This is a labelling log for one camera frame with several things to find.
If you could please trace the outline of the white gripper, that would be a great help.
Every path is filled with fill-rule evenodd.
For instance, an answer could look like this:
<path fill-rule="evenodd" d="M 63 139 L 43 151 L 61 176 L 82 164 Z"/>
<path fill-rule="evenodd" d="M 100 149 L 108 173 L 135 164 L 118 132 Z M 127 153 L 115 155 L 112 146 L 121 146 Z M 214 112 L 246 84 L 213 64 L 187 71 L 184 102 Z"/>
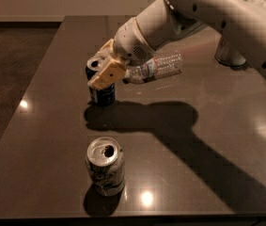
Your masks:
<path fill-rule="evenodd" d="M 115 37 L 107 41 L 95 54 L 99 58 L 100 69 L 88 80 L 94 89 L 104 89 L 122 80 L 126 75 L 124 60 L 113 58 L 117 55 L 132 64 L 143 64 L 150 60 L 156 51 L 153 23 L 143 16 L 132 17 L 122 25 Z"/>

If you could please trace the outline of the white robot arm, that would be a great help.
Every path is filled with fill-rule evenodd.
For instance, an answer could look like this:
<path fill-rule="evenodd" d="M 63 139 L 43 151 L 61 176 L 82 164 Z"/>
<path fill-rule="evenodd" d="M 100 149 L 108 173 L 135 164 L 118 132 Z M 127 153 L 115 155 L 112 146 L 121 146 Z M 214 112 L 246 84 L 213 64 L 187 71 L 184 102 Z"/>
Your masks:
<path fill-rule="evenodd" d="M 124 24 L 91 58 L 99 70 L 88 85 L 104 89 L 129 65 L 150 60 L 167 43 L 203 27 L 219 32 L 266 79 L 266 9 L 244 0 L 155 0 Z"/>

